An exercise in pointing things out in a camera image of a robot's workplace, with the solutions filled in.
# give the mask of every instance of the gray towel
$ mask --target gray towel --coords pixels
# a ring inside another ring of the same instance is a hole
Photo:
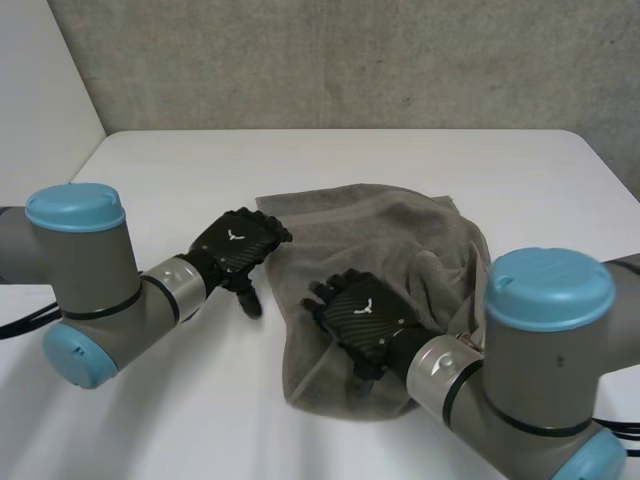
[[[385,185],[256,199],[278,217],[294,241],[267,259],[273,293],[287,324],[283,387],[296,408],[334,417],[379,420],[410,407],[406,387],[391,372],[371,394],[348,389],[352,364],[299,304],[312,281],[349,268],[385,280],[442,333],[473,332],[490,264],[484,236],[449,197],[431,199]]]

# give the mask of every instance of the carbon fiber pattern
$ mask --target carbon fiber pattern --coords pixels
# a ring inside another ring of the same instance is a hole
[[[327,305],[305,300],[316,321],[358,362],[382,368],[389,344],[404,328],[419,325],[416,312],[371,273],[332,277],[330,287],[312,286]]]
[[[205,250],[225,273],[248,273],[290,236],[275,218],[241,209],[216,220],[191,248]]]

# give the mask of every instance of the black cable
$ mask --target black cable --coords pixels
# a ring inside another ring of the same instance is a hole
[[[0,340],[33,332],[62,317],[57,303],[51,303],[15,322],[0,326]]]
[[[612,420],[602,420],[600,418],[594,418],[593,420],[612,432],[640,435],[640,423],[637,422],[614,422]]]
[[[627,433],[612,432],[620,440],[629,440],[630,442],[640,442],[640,435],[629,435]]]

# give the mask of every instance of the white wall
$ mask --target white wall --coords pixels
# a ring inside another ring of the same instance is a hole
[[[69,181],[104,137],[46,0],[1,0],[0,205]]]

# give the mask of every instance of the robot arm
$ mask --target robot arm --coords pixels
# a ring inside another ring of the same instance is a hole
[[[508,478],[617,479],[626,451],[592,415],[599,377],[640,362],[640,282],[621,265],[633,260],[604,266],[560,249],[501,257],[486,296],[484,352],[424,329],[371,274],[312,285],[323,304],[303,306],[346,349],[356,377],[372,382],[391,370]],[[351,308],[369,304],[364,319]]]
[[[26,208],[2,209],[0,278],[53,287],[63,319],[46,333],[45,353],[68,381],[96,388],[191,318],[217,286],[259,316],[248,275],[291,239],[275,218],[227,212],[187,253],[140,275],[116,191],[62,185]]]

